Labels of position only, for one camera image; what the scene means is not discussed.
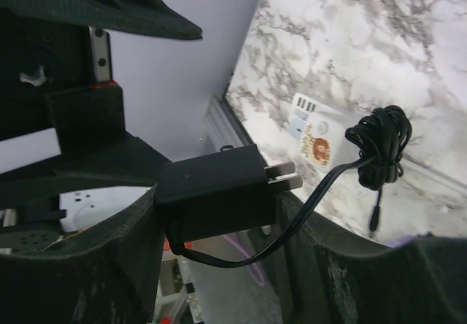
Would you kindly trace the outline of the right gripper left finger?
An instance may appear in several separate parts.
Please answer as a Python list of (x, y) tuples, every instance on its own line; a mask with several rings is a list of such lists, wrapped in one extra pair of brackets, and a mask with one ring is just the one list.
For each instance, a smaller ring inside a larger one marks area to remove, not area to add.
[(165, 239), (154, 192), (46, 250), (2, 255), (1, 322), (152, 322)]

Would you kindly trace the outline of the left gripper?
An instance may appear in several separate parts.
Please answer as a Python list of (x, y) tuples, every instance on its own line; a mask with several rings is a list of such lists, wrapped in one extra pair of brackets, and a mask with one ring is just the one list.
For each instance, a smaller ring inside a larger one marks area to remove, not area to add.
[(201, 28), (162, 0), (1, 0), (1, 7), (1, 139), (54, 128), (61, 145), (92, 142), (1, 174), (1, 208), (78, 190), (154, 186), (170, 160), (121, 134), (123, 91), (103, 28), (188, 41), (200, 40)]

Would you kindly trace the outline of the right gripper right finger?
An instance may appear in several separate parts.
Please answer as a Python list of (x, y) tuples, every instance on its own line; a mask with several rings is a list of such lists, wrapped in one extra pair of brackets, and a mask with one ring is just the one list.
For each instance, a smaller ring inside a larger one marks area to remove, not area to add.
[(464, 323), (466, 240), (389, 248), (313, 212), (277, 264), (285, 323)]

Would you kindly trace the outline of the black charger with cable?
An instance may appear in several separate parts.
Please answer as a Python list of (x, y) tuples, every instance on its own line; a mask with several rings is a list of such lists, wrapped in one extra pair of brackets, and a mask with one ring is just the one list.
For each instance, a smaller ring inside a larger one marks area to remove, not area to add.
[(359, 159), (332, 168), (290, 224), (243, 261), (222, 260), (190, 250), (185, 243), (273, 223), (276, 193), (303, 185), (294, 162), (264, 166), (257, 145), (251, 144), (169, 163), (155, 186), (154, 205), (175, 255), (222, 269), (249, 266), (294, 236), (344, 172), (357, 170), (359, 184), (381, 196), (385, 184), (403, 175), (402, 154), (411, 137), (412, 124), (396, 105), (373, 109), (362, 117), (345, 132), (345, 138), (359, 149)]

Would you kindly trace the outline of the white cube socket adapter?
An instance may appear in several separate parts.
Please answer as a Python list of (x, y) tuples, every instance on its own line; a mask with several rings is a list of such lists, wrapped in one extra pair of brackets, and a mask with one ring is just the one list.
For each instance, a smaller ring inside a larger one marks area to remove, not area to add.
[(348, 122), (339, 115), (313, 112), (298, 141), (298, 154), (323, 173), (359, 159), (358, 148), (345, 138)]

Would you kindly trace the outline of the white power strip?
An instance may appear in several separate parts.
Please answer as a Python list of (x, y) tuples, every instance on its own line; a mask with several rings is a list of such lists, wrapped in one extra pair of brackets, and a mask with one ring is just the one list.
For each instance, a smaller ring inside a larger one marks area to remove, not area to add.
[(290, 105), (290, 114), (288, 118), (288, 132), (295, 140), (301, 138), (309, 115), (316, 111), (335, 115), (343, 115), (345, 113), (341, 107), (325, 99), (312, 98), (303, 93), (296, 93)]

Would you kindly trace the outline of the purple power strip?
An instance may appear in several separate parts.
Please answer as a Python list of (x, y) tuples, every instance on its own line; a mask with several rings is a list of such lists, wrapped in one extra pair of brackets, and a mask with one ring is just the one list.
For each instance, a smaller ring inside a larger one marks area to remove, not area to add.
[(427, 238), (427, 237), (434, 237), (434, 234), (429, 231), (425, 234), (402, 236), (400, 238), (385, 242), (384, 246), (389, 247), (391, 249), (395, 249), (395, 248), (403, 247), (405, 244), (413, 242), (416, 239)]

